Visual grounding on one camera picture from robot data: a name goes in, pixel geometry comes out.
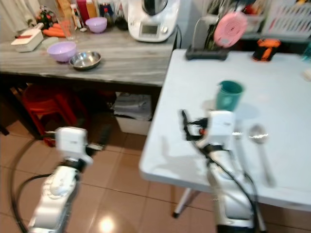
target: plastic stool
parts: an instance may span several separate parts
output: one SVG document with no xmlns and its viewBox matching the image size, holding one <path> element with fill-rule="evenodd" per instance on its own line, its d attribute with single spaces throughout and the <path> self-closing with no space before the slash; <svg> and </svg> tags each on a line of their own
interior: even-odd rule
<svg viewBox="0 0 311 233">
<path fill-rule="evenodd" d="M 60 87 L 31 85 L 23 93 L 22 102 L 33 119 L 41 135 L 45 134 L 46 123 L 54 119 L 59 121 L 59 114 L 65 122 L 74 126 L 77 123 L 75 112 L 81 112 L 86 119 L 85 128 L 89 125 L 88 113 L 80 99 L 70 90 Z M 55 142 L 50 138 L 44 138 L 44 142 L 53 147 Z"/>
</svg>

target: tiled floor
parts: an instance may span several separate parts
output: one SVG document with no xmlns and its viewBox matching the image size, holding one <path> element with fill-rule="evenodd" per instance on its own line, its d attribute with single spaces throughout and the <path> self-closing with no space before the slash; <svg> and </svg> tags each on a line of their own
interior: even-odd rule
<svg viewBox="0 0 311 233">
<path fill-rule="evenodd" d="M 92 128 L 98 128 L 101 121 L 103 118 L 97 116 Z M 183 188 L 141 179 L 138 163 L 145 137 L 121 132 L 112 118 L 105 118 L 104 122 L 113 125 L 109 145 L 106 151 L 97 153 L 94 164 L 83 174 L 67 232 L 214 233 L 211 195 L 194 192 L 180 218 L 172 218 Z M 8 130 L 10 135 L 0 135 L 0 233 L 18 233 L 10 210 L 7 178 L 12 159 L 32 137 L 19 122 Z M 36 142 L 17 167 L 16 186 L 35 174 L 50 173 L 59 161 L 55 149 Z M 31 182 L 22 193 L 19 208 L 25 223 L 38 203 L 42 182 L 43 179 Z M 310 213 L 268 205 L 261 205 L 261 209 L 271 233 L 311 233 Z"/>
</svg>

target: purple bowl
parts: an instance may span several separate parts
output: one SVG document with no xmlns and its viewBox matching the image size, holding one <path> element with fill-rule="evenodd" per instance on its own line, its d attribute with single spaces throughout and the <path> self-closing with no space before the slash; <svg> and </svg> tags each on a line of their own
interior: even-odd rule
<svg viewBox="0 0 311 233">
<path fill-rule="evenodd" d="M 86 25 L 93 33 L 102 33 L 107 27 L 107 19 L 104 17 L 89 18 Z"/>
<path fill-rule="evenodd" d="M 58 62 L 68 62 L 76 54 L 76 43 L 59 42 L 48 47 L 48 54 Z"/>
</svg>

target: stainless steel bowl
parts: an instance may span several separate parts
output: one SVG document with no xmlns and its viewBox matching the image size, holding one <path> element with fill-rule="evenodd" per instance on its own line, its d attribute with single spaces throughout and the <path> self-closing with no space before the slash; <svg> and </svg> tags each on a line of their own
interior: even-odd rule
<svg viewBox="0 0 311 233">
<path fill-rule="evenodd" d="M 98 66 L 101 61 L 101 55 L 97 52 L 79 52 L 69 61 L 73 68 L 78 70 L 92 69 Z"/>
</svg>

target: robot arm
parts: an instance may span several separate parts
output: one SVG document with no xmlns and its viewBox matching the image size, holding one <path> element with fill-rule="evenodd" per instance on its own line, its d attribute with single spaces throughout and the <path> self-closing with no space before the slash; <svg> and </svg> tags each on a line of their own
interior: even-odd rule
<svg viewBox="0 0 311 233">
<path fill-rule="evenodd" d="M 201 125 L 201 135 L 190 135 L 185 112 L 182 112 L 186 139 L 192 141 L 207 158 L 207 179 L 214 196 L 214 212 L 219 233 L 254 232 L 254 205 L 244 190 L 237 185 L 245 183 L 243 171 L 233 163 L 232 140 L 234 114 L 228 111 L 212 111 L 206 124 Z"/>
<path fill-rule="evenodd" d="M 56 130 L 56 148 L 64 161 L 42 185 L 42 194 L 29 223 L 29 233 L 62 233 L 70 216 L 81 173 L 93 163 L 92 155 L 102 150 L 110 129 L 105 128 L 98 144 L 87 144 L 87 132 L 75 127 Z"/>
</svg>

